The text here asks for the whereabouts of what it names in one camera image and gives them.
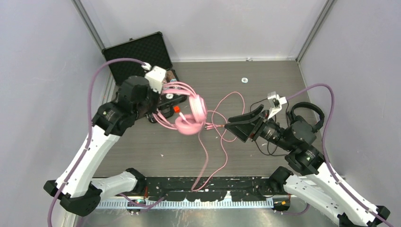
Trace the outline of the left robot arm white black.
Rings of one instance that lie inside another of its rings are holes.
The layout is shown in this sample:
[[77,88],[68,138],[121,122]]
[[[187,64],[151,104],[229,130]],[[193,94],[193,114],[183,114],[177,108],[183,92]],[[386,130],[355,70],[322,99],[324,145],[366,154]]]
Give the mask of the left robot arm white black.
[[113,101],[98,108],[73,161],[58,179],[44,185],[45,191],[59,199],[66,211],[85,217],[105,199],[124,192],[139,196],[145,191],[146,178],[134,168],[103,180],[94,180],[93,176],[125,131],[138,118],[156,110],[163,80],[131,76],[122,83]]

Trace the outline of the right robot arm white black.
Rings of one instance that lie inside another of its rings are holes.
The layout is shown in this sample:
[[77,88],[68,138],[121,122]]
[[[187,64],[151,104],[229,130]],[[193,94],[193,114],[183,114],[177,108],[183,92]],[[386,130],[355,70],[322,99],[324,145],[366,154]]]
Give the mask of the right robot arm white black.
[[370,203],[352,189],[344,190],[339,175],[329,170],[323,153],[313,146],[324,123],[322,110],[309,102],[297,103],[294,108],[317,112],[319,122],[310,125],[291,110],[287,113],[290,124],[282,128],[260,105],[250,113],[229,118],[225,128],[241,141],[263,138],[288,152],[288,167],[278,167],[268,179],[274,193],[287,192],[303,199],[340,227],[375,227],[387,220],[390,211],[385,206]]

